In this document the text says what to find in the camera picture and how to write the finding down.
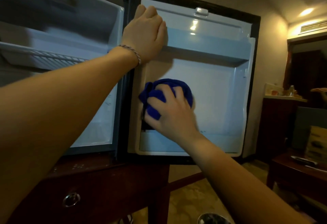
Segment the mini refrigerator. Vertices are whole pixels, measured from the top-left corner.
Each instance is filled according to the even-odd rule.
[[[194,164],[142,121],[145,83],[173,78],[192,90],[199,131],[239,158],[259,16],[200,0],[0,0],[0,86],[105,55],[139,4],[155,6],[166,21],[166,46],[118,82],[66,154],[115,150],[119,161]]]

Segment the microfiber cloth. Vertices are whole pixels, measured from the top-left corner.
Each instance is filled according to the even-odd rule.
[[[183,89],[183,93],[184,93],[184,97],[186,98],[188,104],[190,105],[190,107],[192,107],[193,105],[193,96],[192,96],[192,92],[190,87],[183,81],[180,80],[176,80],[176,79],[170,79],[170,78],[164,78],[164,79],[160,79],[154,82],[147,82],[145,84],[145,88],[144,90],[140,93],[139,95],[139,99],[141,100],[141,102],[144,104],[143,108],[147,110],[148,114],[153,117],[156,120],[159,120],[161,115],[159,114],[159,112],[154,109],[151,105],[149,105],[147,103],[147,98],[149,97],[155,97],[159,100],[161,100],[162,102],[166,102],[166,98],[163,95],[163,92],[161,90],[156,90],[156,86],[159,84],[165,84],[165,85],[169,85],[170,89],[172,90],[172,92],[174,93],[174,96],[176,97],[176,93],[173,89],[173,87],[176,86],[180,86]]]

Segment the braided bracelet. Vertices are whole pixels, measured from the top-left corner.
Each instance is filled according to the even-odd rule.
[[[133,52],[136,54],[137,59],[139,60],[139,65],[141,65],[141,57],[140,57],[139,53],[136,52],[135,49],[133,49],[131,46],[127,46],[127,45],[125,45],[125,44],[120,44],[120,45],[118,45],[118,47],[124,47],[124,48],[126,48],[126,49],[129,49],[129,50],[133,51]]]

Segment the air conditioning vent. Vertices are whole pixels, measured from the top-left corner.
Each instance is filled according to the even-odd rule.
[[[312,32],[312,31],[315,31],[315,30],[326,29],[326,28],[327,28],[327,20],[317,22],[317,23],[314,23],[314,24],[303,25],[303,26],[301,26],[300,33]]]

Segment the white wire rack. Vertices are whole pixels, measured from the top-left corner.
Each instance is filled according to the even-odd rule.
[[[13,65],[54,70],[86,61],[86,59],[0,42],[0,53]]]

